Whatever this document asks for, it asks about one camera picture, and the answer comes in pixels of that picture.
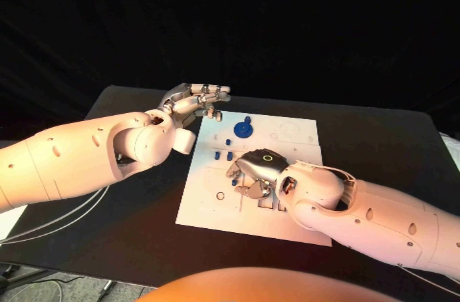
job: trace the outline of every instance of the small blue part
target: small blue part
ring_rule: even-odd
[[[254,132],[252,126],[251,126],[251,117],[247,116],[244,119],[244,122],[239,122],[235,125],[235,128],[232,129],[235,132],[236,137],[239,138],[248,138],[251,137],[251,134]]]

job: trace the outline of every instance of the black curtain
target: black curtain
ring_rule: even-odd
[[[0,4],[3,139],[81,120],[111,84],[180,82],[425,111],[440,130],[460,131],[458,0]]]

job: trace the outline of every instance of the white robotic arm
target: white robotic arm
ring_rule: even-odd
[[[332,173],[339,171],[346,180]],[[373,259],[460,279],[460,217],[404,192],[356,180],[346,172],[297,161],[272,151],[248,152],[228,177],[248,174],[255,183],[236,187],[261,199],[274,190],[290,217]],[[347,209],[337,211],[342,200]]]
[[[215,101],[229,87],[180,84],[157,109],[53,127],[0,149],[0,213],[33,202],[81,196],[190,153],[196,116],[222,119]]]

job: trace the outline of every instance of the black table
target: black table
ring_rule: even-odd
[[[88,118],[148,110],[163,94],[111,86]],[[316,119],[324,165],[460,215],[460,174],[428,115],[238,96],[219,107]],[[196,120],[187,128],[199,133],[199,125]],[[209,269],[277,267],[349,281],[405,301],[454,300],[398,267],[336,242],[324,247],[176,225],[190,160],[172,151],[160,166],[110,187],[99,205],[76,224],[48,237],[4,245],[0,261],[154,286]],[[86,198],[30,205],[11,234],[61,216]],[[444,276],[422,274],[460,291]]]

